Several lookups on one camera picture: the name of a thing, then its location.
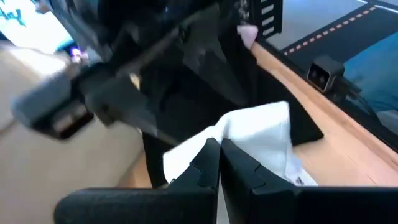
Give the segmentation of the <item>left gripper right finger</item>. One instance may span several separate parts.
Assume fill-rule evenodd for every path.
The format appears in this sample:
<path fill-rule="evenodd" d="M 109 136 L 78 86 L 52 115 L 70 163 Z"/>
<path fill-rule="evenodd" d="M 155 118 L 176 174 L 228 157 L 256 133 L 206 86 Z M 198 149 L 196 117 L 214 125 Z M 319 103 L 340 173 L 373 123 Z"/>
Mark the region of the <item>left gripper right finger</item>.
<path fill-rule="evenodd" d="M 220 171 L 231 224 L 398 224 L 397 187 L 298 187 L 229 139 Z"/>

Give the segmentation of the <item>plain white cloth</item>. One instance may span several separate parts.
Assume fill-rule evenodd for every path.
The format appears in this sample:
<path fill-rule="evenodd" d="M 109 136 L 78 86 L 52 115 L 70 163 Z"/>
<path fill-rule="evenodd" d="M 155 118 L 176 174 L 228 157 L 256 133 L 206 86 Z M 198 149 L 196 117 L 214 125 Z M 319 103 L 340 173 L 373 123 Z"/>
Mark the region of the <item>plain white cloth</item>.
<path fill-rule="evenodd" d="M 289 105 L 285 101 L 234 110 L 218 122 L 163 155 L 168 183 L 179 177 L 208 138 L 230 139 L 245 153 L 279 177 L 297 186 L 316 186 L 293 152 Z"/>

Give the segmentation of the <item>black slotted box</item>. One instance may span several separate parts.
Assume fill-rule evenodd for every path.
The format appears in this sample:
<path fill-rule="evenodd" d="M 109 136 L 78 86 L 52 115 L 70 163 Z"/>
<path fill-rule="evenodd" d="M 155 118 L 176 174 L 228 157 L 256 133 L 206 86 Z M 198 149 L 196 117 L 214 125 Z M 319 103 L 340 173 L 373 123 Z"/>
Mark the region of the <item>black slotted box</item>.
<path fill-rule="evenodd" d="M 238 0 L 242 24 L 254 25 L 257 36 L 267 39 L 282 32 L 283 0 Z"/>

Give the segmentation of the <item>white sign blue lettering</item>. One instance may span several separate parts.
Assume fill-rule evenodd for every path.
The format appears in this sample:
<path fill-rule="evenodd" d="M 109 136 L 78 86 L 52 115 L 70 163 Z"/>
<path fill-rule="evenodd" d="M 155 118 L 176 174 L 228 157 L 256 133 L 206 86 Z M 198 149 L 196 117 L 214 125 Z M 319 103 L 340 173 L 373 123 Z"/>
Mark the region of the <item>white sign blue lettering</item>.
<path fill-rule="evenodd" d="M 35 11 L 34 0 L 0 0 L 0 38 L 3 37 L 18 47 L 50 54 L 73 43 L 52 12 Z"/>

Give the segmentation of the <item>blue floor mat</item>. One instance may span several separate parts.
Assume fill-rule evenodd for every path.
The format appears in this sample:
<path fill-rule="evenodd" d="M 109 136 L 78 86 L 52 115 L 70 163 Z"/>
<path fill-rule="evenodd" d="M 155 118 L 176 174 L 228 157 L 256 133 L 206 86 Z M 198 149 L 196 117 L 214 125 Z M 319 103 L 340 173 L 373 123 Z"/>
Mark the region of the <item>blue floor mat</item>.
<path fill-rule="evenodd" d="M 398 110 L 398 32 L 344 63 L 344 77 L 375 111 Z"/>

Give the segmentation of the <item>black mat orange-striped edge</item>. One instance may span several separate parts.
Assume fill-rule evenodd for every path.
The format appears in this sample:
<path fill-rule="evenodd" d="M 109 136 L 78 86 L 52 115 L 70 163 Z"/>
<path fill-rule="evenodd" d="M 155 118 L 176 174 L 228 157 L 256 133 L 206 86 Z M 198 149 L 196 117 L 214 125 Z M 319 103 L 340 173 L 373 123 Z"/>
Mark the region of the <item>black mat orange-striped edge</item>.
<path fill-rule="evenodd" d="M 281 50 L 306 71 L 315 58 L 327 55 L 346 62 L 398 32 L 398 5 L 373 0 Z"/>

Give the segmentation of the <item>pink garment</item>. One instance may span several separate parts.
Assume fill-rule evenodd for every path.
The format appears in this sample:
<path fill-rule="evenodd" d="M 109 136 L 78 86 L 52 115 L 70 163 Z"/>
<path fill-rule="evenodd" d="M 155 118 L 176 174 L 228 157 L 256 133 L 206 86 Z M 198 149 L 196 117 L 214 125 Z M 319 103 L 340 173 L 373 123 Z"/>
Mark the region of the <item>pink garment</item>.
<path fill-rule="evenodd" d="M 251 24 L 238 25 L 237 33 L 240 35 L 244 46 L 251 50 L 258 34 L 257 26 Z"/>

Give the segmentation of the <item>black garment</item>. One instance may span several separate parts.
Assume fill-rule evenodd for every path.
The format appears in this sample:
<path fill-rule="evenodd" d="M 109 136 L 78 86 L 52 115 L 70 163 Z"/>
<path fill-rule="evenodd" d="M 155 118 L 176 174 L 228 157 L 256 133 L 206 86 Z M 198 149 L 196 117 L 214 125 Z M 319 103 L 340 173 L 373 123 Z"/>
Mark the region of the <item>black garment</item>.
<path fill-rule="evenodd" d="M 140 89 L 149 99 L 158 124 L 178 133 L 179 143 L 170 145 L 150 134 L 142 135 L 146 166 L 154 188 L 167 183 L 163 155 L 192 136 L 215 125 L 226 113 L 285 101 L 289 105 L 290 137 L 294 147 L 320 140 L 323 133 L 299 100 L 276 77 L 257 63 L 237 33 L 237 26 L 219 37 L 221 49 L 248 97 L 239 106 L 227 100 L 184 64 L 160 62 L 142 73 Z"/>

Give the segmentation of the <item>beige fabric storage bin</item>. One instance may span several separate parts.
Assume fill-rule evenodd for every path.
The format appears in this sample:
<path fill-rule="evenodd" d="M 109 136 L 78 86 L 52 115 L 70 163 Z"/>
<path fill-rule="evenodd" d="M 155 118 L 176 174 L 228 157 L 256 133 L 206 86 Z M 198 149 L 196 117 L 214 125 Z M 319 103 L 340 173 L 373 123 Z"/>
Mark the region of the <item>beige fabric storage bin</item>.
<path fill-rule="evenodd" d="M 90 123 L 69 141 L 37 134 L 11 101 L 67 59 L 0 41 L 0 224 L 53 224 L 57 202 L 87 187 L 150 187 L 139 131 Z"/>

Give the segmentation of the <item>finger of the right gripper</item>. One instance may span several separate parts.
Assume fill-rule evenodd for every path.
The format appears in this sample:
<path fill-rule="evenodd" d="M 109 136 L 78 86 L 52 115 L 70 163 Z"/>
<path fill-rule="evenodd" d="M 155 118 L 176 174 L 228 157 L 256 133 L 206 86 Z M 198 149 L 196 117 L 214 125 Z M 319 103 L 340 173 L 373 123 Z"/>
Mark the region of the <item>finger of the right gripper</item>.
<path fill-rule="evenodd" d="M 182 45 L 183 62 L 221 96 L 244 106 L 248 97 L 226 60 L 218 40 L 218 24 L 198 19 L 189 25 L 190 35 Z"/>
<path fill-rule="evenodd" d="M 157 123 L 148 102 L 129 75 L 117 75 L 107 64 L 71 65 L 18 96 L 11 112 L 25 127 L 60 141 L 98 118 L 104 126 L 121 122 L 177 145 L 178 133 Z"/>

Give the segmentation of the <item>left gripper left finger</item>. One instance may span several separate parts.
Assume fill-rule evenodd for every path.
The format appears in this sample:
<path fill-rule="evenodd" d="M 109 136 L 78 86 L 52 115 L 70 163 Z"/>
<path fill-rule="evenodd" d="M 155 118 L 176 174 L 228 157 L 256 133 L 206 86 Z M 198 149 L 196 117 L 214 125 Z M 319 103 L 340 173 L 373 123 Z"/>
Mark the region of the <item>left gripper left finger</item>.
<path fill-rule="evenodd" d="M 188 168 L 159 189 L 88 188 L 55 206 L 55 224 L 216 224 L 220 145 L 206 143 Z"/>

